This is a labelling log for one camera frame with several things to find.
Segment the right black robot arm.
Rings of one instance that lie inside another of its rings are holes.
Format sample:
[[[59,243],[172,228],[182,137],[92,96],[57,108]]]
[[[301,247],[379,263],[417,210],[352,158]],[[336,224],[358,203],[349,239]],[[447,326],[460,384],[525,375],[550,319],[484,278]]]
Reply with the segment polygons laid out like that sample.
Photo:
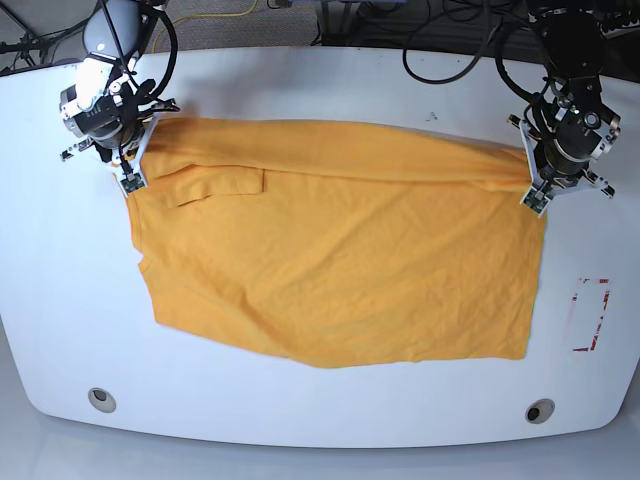
[[[176,32],[165,5],[164,1],[100,1],[83,33],[87,56],[74,83],[60,94],[60,117],[78,138],[61,159],[94,148],[124,195],[147,186],[141,167],[147,125],[162,112],[179,110],[173,99],[161,99],[177,60]],[[167,28],[171,41],[165,73],[160,81],[137,80],[135,66],[158,23]]]

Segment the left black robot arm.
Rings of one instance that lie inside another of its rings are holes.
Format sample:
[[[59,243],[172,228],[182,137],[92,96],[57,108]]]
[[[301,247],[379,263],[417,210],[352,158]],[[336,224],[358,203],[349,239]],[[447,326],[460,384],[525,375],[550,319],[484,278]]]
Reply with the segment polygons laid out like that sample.
[[[565,194],[615,189],[591,165],[607,154],[620,135],[620,117],[602,101],[600,73],[605,61],[601,25],[610,14],[602,1],[529,1],[529,18],[504,24],[495,40],[495,63],[503,82],[527,106],[509,121],[520,131],[531,183],[521,202],[543,214]],[[503,50],[519,29],[531,31],[542,51],[546,75],[531,93],[508,75]]]

